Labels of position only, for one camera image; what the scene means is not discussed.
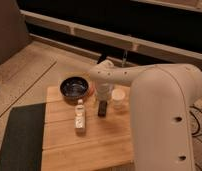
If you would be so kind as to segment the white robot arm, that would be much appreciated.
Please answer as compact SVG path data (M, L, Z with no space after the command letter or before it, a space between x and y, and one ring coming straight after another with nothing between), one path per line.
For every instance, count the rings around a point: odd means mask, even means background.
M196 171L190 107L202 96L202 71L192 64L89 70L100 83L128 86L136 171Z

